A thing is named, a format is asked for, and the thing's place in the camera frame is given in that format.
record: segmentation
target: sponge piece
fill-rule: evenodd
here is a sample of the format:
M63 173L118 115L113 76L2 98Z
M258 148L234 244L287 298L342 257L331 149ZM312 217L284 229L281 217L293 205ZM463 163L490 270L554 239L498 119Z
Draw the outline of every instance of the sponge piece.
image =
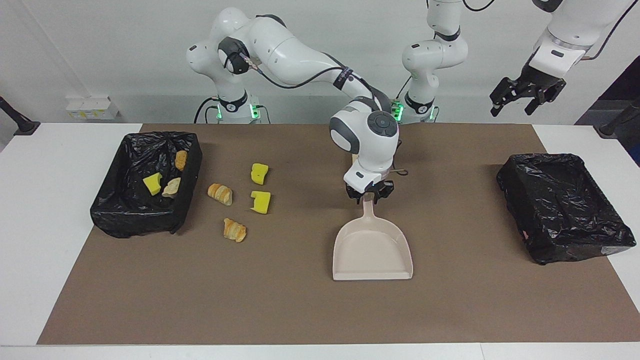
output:
M162 188L162 186L160 186L160 179L162 179L162 174L159 172L142 179L142 181L145 182L147 189L149 189L151 196L160 192L160 189Z
M271 193L251 192L251 197L254 198L251 210L254 210L256 213L266 214L269 209L269 201L271 201Z
M254 163L251 166L251 180L258 185L264 184L264 177L269 171L269 166L265 164Z

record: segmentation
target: dustpan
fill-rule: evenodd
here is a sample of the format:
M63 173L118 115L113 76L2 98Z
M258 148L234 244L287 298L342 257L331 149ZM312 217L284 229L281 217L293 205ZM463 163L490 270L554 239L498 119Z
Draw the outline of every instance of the dustpan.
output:
M333 280L411 279L413 261L403 232L373 213L370 193L363 215L345 224L333 247Z

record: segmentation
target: electrical outlet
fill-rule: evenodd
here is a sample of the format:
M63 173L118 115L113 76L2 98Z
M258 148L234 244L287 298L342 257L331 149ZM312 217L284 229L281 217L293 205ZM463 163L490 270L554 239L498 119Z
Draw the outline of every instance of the electrical outlet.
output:
M69 99L67 113L73 119L115 120L118 108L109 97Z

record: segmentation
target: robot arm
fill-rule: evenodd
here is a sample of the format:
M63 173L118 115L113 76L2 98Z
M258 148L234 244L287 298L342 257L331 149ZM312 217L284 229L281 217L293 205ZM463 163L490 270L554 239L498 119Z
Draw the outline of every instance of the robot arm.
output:
M427 23L435 32L433 40L409 45L402 54L404 68L411 72L409 90L402 98L405 107L403 122L417 122L428 117L440 85L433 74L463 63L468 46L460 36L461 0L431 0Z
M218 44L225 32L233 32L249 19L237 9L225 9L214 20L207 40L196 43L187 50L187 63L198 74L213 80L218 90L223 119L231 123L248 123L253 120L250 95L244 89L240 77L231 74L218 59Z
M385 94L330 55L300 42L274 15L249 19L238 9L227 8L216 18L209 39L208 44L214 44L215 56L207 45L204 57L216 73L201 73L214 80L216 86L220 80L237 85L236 76L253 69L280 87L296 88L324 81L350 96L353 100L330 120L333 142L358 155L344 175L349 196L359 199L365 192L374 192L377 197L385 197L387 182L384 180L392 166L398 140L398 126L390 114L391 106ZM264 65L279 82L290 86L272 80L259 65ZM219 70L227 75L218 74Z
M552 102L566 85L563 77L596 43L602 31L631 0L533 0L552 14L551 22L536 42L535 50L520 77L504 78L491 93L491 114L521 97L533 97L527 115L545 102Z

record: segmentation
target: white table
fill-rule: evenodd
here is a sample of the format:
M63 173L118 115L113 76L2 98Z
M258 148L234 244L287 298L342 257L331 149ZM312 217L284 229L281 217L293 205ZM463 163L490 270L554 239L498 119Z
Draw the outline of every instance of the white table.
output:
M140 127L42 124L0 152L0 359L640 359L640 343L36 346L93 226L88 210L118 144ZM640 236L640 169L622 146L591 127L534 128L548 152L584 160ZM609 259L638 307L640 247Z

